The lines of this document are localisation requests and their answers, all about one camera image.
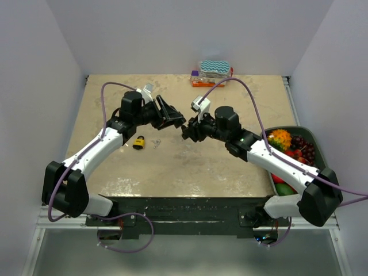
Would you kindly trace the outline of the silver yellow padlock keys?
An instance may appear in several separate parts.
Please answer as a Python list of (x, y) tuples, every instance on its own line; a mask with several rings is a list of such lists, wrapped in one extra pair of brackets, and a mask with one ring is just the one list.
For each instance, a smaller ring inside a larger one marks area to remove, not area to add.
[(154, 144), (153, 149), (157, 149), (158, 146), (161, 143), (161, 140), (160, 139), (156, 139), (156, 140), (151, 140), (151, 142)]

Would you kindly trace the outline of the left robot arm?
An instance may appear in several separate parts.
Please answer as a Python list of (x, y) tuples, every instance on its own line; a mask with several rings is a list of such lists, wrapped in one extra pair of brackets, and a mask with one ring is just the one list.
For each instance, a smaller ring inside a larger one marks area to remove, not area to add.
[(161, 130), (179, 128), (185, 118), (158, 95), (151, 98), (143, 91), (127, 91), (105, 126), (86, 146), (61, 163), (52, 161), (44, 175), (42, 203), (70, 217), (97, 215), (105, 225), (118, 222), (119, 211), (113, 201), (88, 191), (87, 180), (115, 150), (136, 134), (137, 127), (152, 125)]

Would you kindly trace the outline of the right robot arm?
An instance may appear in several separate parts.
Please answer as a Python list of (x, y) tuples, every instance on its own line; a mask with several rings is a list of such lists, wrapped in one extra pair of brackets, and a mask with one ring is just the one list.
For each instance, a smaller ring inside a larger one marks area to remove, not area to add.
[(210, 137), (222, 141), (236, 158), (260, 166), (290, 185), (293, 195), (274, 195), (256, 211), (259, 224), (268, 226), (281, 217), (302, 217), (322, 227), (343, 197), (333, 170), (303, 164), (269, 146), (265, 139), (242, 128), (232, 107), (221, 106), (214, 116), (202, 113), (182, 126), (182, 137), (200, 142)]

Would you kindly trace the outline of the yellow padlock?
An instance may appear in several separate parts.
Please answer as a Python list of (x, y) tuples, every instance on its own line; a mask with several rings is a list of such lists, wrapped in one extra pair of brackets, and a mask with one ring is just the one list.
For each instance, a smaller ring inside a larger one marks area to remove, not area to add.
[(135, 150), (142, 150), (145, 147), (145, 138), (144, 136), (140, 135), (136, 138), (136, 140), (132, 144), (133, 149)]

